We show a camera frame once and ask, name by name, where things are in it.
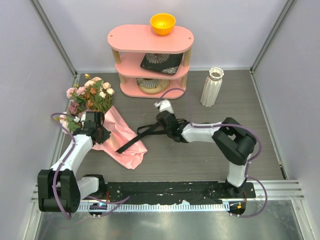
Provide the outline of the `black ribbon with gold text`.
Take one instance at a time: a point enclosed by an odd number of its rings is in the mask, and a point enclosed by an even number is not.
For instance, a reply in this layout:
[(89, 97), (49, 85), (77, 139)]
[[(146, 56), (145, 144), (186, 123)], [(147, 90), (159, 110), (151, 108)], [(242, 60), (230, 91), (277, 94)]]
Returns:
[[(159, 122), (156, 122), (154, 124), (144, 125), (137, 129), (137, 136), (133, 139), (129, 140), (126, 144), (121, 146), (119, 149), (116, 150), (118, 154), (122, 154), (124, 151), (126, 151), (128, 148), (130, 148), (132, 145), (134, 145), (136, 142), (140, 141), (142, 138), (148, 136), (148, 135), (167, 135), (169, 132), (173, 131), (173, 128), (169, 125), (164, 126), (162, 125), (163, 130), (156, 131), (158, 127), (161, 127)], [(144, 132), (139, 133), (139, 130), (142, 130), (144, 128), (147, 128)]]

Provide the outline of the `peach and orange flower bunch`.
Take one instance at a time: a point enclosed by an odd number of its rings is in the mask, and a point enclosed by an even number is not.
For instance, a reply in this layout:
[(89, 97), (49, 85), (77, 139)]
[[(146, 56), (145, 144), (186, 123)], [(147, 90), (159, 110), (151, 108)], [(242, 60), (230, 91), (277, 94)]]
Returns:
[(70, 103), (76, 101), (80, 104), (83, 112), (92, 110), (94, 112), (106, 113), (113, 105), (115, 91), (109, 82), (100, 77), (93, 77), (85, 74), (87, 79), (83, 86), (75, 84), (66, 91), (66, 97)]

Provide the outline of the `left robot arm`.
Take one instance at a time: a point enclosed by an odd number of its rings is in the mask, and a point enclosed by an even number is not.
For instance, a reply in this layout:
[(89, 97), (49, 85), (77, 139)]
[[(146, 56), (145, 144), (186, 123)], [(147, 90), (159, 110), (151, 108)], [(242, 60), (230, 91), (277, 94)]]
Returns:
[(42, 212), (61, 212), (67, 219), (75, 213), (82, 199), (93, 196), (100, 200), (107, 192), (101, 174), (87, 174), (80, 180), (76, 173), (84, 157), (94, 145), (101, 145), (111, 137), (99, 111), (87, 111), (77, 123), (80, 127), (70, 134), (71, 142), (59, 160), (37, 175), (38, 207)]

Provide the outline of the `pink wrapping paper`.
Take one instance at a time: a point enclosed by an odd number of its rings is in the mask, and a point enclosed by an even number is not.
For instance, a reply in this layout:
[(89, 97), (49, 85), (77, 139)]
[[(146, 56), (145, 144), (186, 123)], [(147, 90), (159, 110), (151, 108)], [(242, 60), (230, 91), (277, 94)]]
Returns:
[(114, 106), (106, 112), (104, 118), (103, 126), (111, 132), (110, 139), (103, 144), (95, 144), (92, 149), (104, 151), (123, 167), (134, 170), (142, 163), (144, 154), (148, 151), (147, 148), (143, 142), (139, 140), (123, 153), (117, 153), (117, 149), (135, 138), (137, 134), (129, 128), (128, 124)]

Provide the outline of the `mauve pink flower bunch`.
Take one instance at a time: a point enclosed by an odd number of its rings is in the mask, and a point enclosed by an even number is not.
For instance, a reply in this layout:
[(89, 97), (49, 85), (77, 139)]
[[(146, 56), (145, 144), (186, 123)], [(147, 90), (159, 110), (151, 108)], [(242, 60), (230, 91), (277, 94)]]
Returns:
[(80, 104), (77, 103), (76, 101), (72, 101), (70, 103), (70, 105), (68, 106), (68, 112), (71, 114), (71, 115), (78, 115), (79, 113), (82, 113), (83, 112), (83, 109), (80, 107)]

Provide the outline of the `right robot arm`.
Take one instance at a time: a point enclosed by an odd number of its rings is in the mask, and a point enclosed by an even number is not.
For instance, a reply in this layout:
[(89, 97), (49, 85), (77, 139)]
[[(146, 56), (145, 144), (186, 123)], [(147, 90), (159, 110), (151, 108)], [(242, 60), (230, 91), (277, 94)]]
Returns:
[(177, 143), (214, 143), (229, 161), (225, 181), (226, 193), (233, 198), (243, 194), (247, 181), (247, 162), (253, 153), (257, 139), (231, 117), (214, 124), (196, 124), (178, 121), (173, 113), (165, 110), (156, 116), (165, 134)]

